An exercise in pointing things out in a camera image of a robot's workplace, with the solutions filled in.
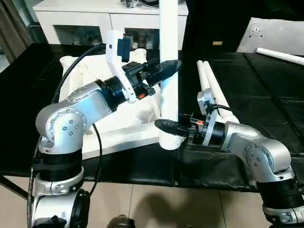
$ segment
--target table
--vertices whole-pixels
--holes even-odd
[[[88,47],[31,45],[0,74],[3,106],[0,175],[28,177],[38,140],[36,115],[50,103],[62,75],[59,58],[79,56]],[[147,58],[157,57],[148,51]],[[180,114],[198,112],[198,59],[208,60],[239,120],[261,130],[260,122],[292,155],[292,166],[304,183],[304,68],[259,54],[180,52]],[[83,161],[85,180],[93,181],[98,158]],[[175,151],[158,144],[103,156],[103,182],[182,188],[252,191],[257,188],[248,169],[233,154],[184,145]]]

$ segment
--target black cable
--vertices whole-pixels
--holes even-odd
[[[101,179],[101,166],[102,166],[102,156],[103,156],[103,147],[102,147],[102,144],[101,144],[101,138],[100,138],[100,134],[98,132],[98,129],[97,127],[95,126],[95,124],[92,124],[95,132],[96,132],[96,135],[97,135],[97,138],[98,138],[98,142],[99,142],[99,167],[97,169],[97,172],[96,172],[96,175],[95,175],[95,182],[94,182],[94,185],[90,191],[90,196],[92,196],[96,186],[97,186],[97,183],[100,182],[100,179]]]
[[[80,57],[78,57],[73,63],[72,65],[67,69],[67,71],[63,74],[62,79],[60,80],[56,91],[54,93],[53,99],[51,101],[51,104],[55,103],[58,94],[60,92],[60,89],[62,87],[62,85],[64,84],[65,80],[67,79],[68,75],[71,73],[71,71],[74,69],[74,67],[87,55],[91,54],[94,51],[97,51],[99,49],[105,49],[105,44],[101,43],[99,45],[93,46],[92,48],[88,49],[85,53],[83,53]],[[102,155],[102,145],[101,145],[101,140],[100,140],[100,135],[99,132],[95,126],[95,124],[93,124],[93,127],[96,131],[97,137],[98,137],[98,141],[99,141],[99,146],[100,146],[100,159],[101,159],[101,155]],[[34,152],[34,156],[33,156],[33,160],[36,158],[37,154],[38,154],[38,146],[39,146],[39,142],[41,141],[42,136],[39,137],[38,143],[36,145],[36,149]],[[99,168],[99,172],[96,174],[95,180],[99,180],[100,177],[98,177],[98,174],[101,172],[101,167]],[[35,178],[35,172],[33,167],[31,167],[30,170],[30,177],[29,177],[29,182],[28,182],[28,198],[27,198],[27,224],[28,224],[28,228],[31,228],[31,220],[32,220],[32,194],[33,194],[33,186],[34,186],[34,178]]]
[[[54,97],[52,99],[52,103],[55,103],[59,93],[60,93],[60,89],[62,87],[62,85],[64,84],[67,76],[71,73],[71,71],[74,69],[74,67],[88,54],[91,54],[92,52],[99,50],[99,49],[105,49],[105,44],[101,43],[99,45],[96,45],[90,49],[88,49],[85,53],[83,53],[81,56],[79,56],[74,63],[72,63],[72,65],[67,69],[67,71],[63,74],[61,81],[59,82],[56,91],[54,93]]]
[[[216,104],[216,105],[212,105],[211,107],[208,107],[207,110],[215,110],[215,109],[225,109],[225,110],[228,110],[228,111],[231,111],[231,112],[235,112],[235,113],[239,113],[241,114],[245,119],[250,119],[254,122],[256,122],[267,134],[268,136],[271,138],[271,139],[276,139],[270,131],[268,131],[258,120],[256,120],[255,118],[253,117],[249,117],[248,115],[245,115],[243,112],[241,111],[238,111],[236,109],[233,109],[233,108],[230,108],[230,107],[226,107],[224,105],[219,105],[219,104]]]

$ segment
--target white threaded cap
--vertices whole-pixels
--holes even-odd
[[[165,150],[176,150],[181,146],[182,137],[160,131],[160,146]]]

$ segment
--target glass cabinet door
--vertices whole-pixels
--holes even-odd
[[[125,34],[132,37],[132,48],[160,49],[160,31],[150,28],[125,28]]]
[[[54,25],[61,44],[93,46],[103,42],[98,26]]]

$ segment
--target white bracket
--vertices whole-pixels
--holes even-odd
[[[117,55],[118,40],[123,38],[124,34],[121,31],[111,30],[108,32],[105,58],[113,76],[118,77],[123,84],[123,95],[125,99],[132,104],[137,101],[136,94],[131,83],[124,74],[124,70],[122,68],[122,57]]]

